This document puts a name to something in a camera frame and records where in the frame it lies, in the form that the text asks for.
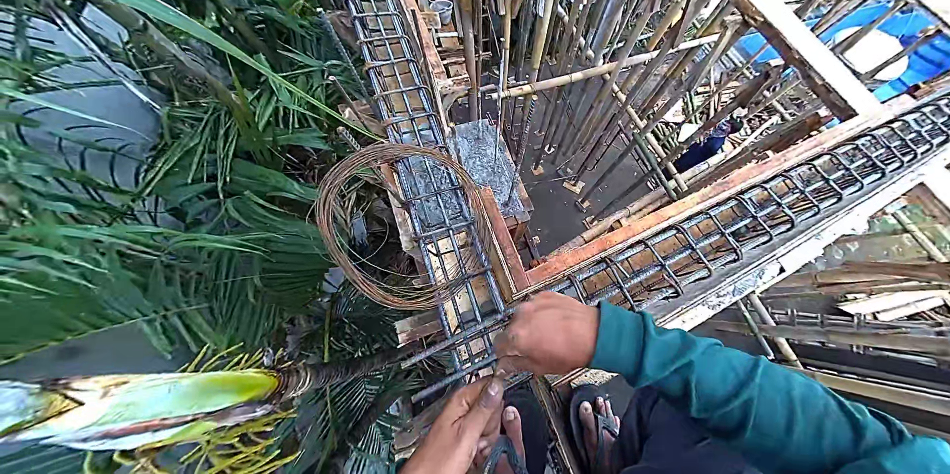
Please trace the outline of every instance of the concrete floor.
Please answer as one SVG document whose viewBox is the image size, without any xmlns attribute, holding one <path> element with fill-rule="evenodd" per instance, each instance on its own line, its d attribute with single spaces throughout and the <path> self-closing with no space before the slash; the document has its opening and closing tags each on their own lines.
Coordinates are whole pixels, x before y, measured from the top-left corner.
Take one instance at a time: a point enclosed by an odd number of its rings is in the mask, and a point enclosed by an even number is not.
<svg viewBox="0 0 950 474">
<path fill-rule="evenodd" d="M 541 100 L 539 100 L 538 108 L 535 110 L 535 116 L 543 116 L 541 114 L 543 110 L 544 105 L 541 103 Z M 604 205 L 610 203 L 636 179 L 642 177 L 643 172 L 636 163 L 634 156 L 628 156 L 624 163 L 617 167 L 617 169 L 611 173 L 610 177 L 607 177 L 603 184 L 595 190 L 594 194 L 590 197 L 591 206 L 587 209 L 587 213 L 582 213 L 575 205 L 575 201 L 580 198 L 580 195 L 564 188 L 564 182 L 568 179 L 557 172 L 557 169 L 550 160 L 545 160 L 541 163 L 541 167 L 544 170 L 543 174 L 535 176 L 531 173 L 531 163 L 534 156 L 537 155 L 537 151 L 534 150 L 533 147 L 540 144 L 540 140 L 541 137 L 538 137 L 534 133 L 531 134 L 531 146 L 528 148 L 527 154 L 524 157 L 525 161 L 520 168 L 520 175 L 524 183 L 524 188 L 531 197 L 535 208 L 534 213 L 531 215 L 529 226 L 533 235 L 540 238 L 538 250 L 541 254 L 546 255 L 580 233 L 583 233 L 587 229 L 583 224 L 583 219 L 586 216 L 598 213 Z M 617 139 L 600 160 L 600 164 L 597 168 L 584 175 L 581 180 L 586 183 L 586 185 L 581 190 L 581 195 L 587 192 L 588 187 L 600 178 L 607 167 L 611 165 L 614 158 L 620 154 L 620 151 L 625 147 L 622 142 L 623 140 Z M 579 161 L 573 162 L 572 166 L 576 169 L 578 164 Z M 637 190 L 634 190 L 633 193 L 629 194 L 623 202 L 619 203 L 617 209 L 621 209 L 632 203 L 639 197 L 645 195 L 648 191 L 650 191 L 650 189 L 645 184 L 640 186 Z"/>
</svg>

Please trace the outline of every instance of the worker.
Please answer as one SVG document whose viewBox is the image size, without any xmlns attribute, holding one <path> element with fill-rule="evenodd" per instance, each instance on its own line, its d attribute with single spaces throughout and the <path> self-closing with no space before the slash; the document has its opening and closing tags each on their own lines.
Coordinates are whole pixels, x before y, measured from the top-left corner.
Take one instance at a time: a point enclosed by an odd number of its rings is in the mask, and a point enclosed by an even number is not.
<svg viewBox="0 0 950 474">
<path fill-rule="evenodd" d="M 911 435 L 885 413 L 763 357 L 659 328 L 644 311 L 542 292 L 518 305 L 495 349 L 496 376 L 588 367 L 635 388 L 622 417 L 604 397 L 577 406 L 589 474 L 950 472 L 944 441 Z M 496 442 L 517 455 L 496 471 L 524 472 L 524 456 L 536 452 L 525 449 L 522 430 L 543 422 L 504 407 L 502 383 L 482 378 L 457 390 L 401 474 L 463 474 Z"/>
<path fill-rule="evenodd" d="M 726 144 L 726 138 L 729 135 L 734 135 L 742 130 L 742 117 L 745 115 L 745 109 L 736 110 L 732 113 L 732 116 L 720 121 L 706 139 L 691 144 L 689 149 L 673 162 L 672 165 L 676 168 L 676 171 L 682 174 L 695 165 L 715 156 Z"/>
</svg>

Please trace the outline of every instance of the foot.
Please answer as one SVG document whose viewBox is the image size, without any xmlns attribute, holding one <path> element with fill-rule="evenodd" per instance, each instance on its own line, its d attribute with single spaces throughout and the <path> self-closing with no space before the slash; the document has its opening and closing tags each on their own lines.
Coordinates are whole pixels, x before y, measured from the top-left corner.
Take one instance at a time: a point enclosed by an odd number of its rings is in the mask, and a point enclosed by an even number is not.
<svg viewBox="0 0 950 474">
<path fill-rule="evenodd" d="M 610 465 L 611 459 L 611 450 L 614 448 L 614 437 L 607 431 L 602 430 L 603 433 L 603 457 L 601 458 L 600 465 L 597 464 L 597 452 L 598 452 L 598 437 L 597 437 L 597 417 L 595 413 L 608 416 L 613 418 L 614 424 L 617 425 L 617 428 L 620 428 L 620 417 L 614 416 L 613 408 L 610 405 L 610 400 L 604 400 L 600 396 L 597 397 L 597 400 L 594 402 L 592 407 L 590 402 L 581 402 L 579 410 L 580 425 L 584 428 L 584 448 L 587 450 L 587 457 L 590 460 L 588 468 L 590 468 L 591 474 L 608 474 L 615 472 L 616 470 L 613 466 Z"/>
<path fill-rule="evenodd" d="M 502 427 L 505 429 L 505 435 L 511 439 L 515 451 L 522 458 L 524 463 L 524 438 L 522 436 L 522 416 L 514 406 L 505 407 L 502 411 Z M 488 456 L 495 445 L 494 439 L 482 439 L 478 444 L 475 454 L 475 468 L 482 470 L 484 463 L 488 461 Z M 514 474 L 514 469 L 508 463 L 507 456 L 502 456 L 495 466 L 495 474 Z"/>
</svg>

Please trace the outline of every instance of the rebar cage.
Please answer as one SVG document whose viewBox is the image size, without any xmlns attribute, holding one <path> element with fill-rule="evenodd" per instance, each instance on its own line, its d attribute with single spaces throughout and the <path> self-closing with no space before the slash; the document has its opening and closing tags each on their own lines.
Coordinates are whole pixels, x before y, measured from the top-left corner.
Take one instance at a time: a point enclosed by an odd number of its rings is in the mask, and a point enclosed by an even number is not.
<svg viewBox="0 0 950 474">
<path fill-rule="evenodd" d="M 374 105 L 389 141 L 451 151 L 427 77 L 422 53 L 406 30 L 396 0 L 344 0 L 372 83 Z M 700 294 L 714 278 L 741 272 L 749 257 L 788 242 L 832 212 L 922 164 L 950 143 L 950 96 L 934 98 L 861 136 L 769 177 L 676 223 L 650 231 L 544 289 L 588 305 L 609 301 L 651 310 L 665 301 Z M 397 179 L 409 206 L 413 240 L 432 282 L 446 265 L 474 254 L 478 268 L 463 272 L 461 297 L 438 307 L 445 340 L 404 362 L 447 353 L 449 375 L 413 396 L 413 401 L 481 372 L 496 357 L 490 334 L 504 325 L 516 304 L 505 305 L 478 240 L 472 212 L 458 181 L 424 159 L 397 164 Z M 486 291 L 488 301 L 479 301 Z"/>
<path fill-rule="evenodd" d="M 386 125 L 388 140 L 449 152 L 431 87 L 419 67 L 419 52 L 396 0 L 344 3 L 372 85 L 374 110 Z M 457 375 L 484 368 L 491 340 L 482 326 L 486 319 L 497 318 L 505 305 L 475 232 L 471 206 L 454 174 L 429 159 L 402 160 L 395 173 L 429 281 L 445 282 L 445 273 L 452 268 L 463 270 L 461 279 L 453 281 L 464 285 L 464 296 L 437 307 L 444 335 L 459 339 L 449 350 L 452 370 Z M 477 259 L 476 268 L 466 270 L 466 263 L 472 263 L 466 261 L 469 256 Z M 488 293 L 488 302 L 477 301 L 475 286 Z"/>
</svg>

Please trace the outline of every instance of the building under construction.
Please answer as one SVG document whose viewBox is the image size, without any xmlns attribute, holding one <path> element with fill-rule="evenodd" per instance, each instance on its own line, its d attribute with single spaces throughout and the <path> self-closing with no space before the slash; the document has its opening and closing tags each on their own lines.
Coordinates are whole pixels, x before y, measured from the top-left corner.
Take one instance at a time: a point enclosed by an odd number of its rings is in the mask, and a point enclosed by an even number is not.
<svg viewBox="0 0 950 474">
<path fill-rule="evenodd" d="M 341 2 L 371 84 L 347 115 L 460 166 L 376 170 L 441 296 L 381 292 L 417 310 L 399 340 L 425 349 L 403 365 L 449 368 L 413 397 L 402 454 L 540 290 L 699 328 L 950 435 L 950 0 Z M 610 377 L 509 378 L 545 409 L 557 471 L 578 471 L 565 395 Z"/>
</svg>

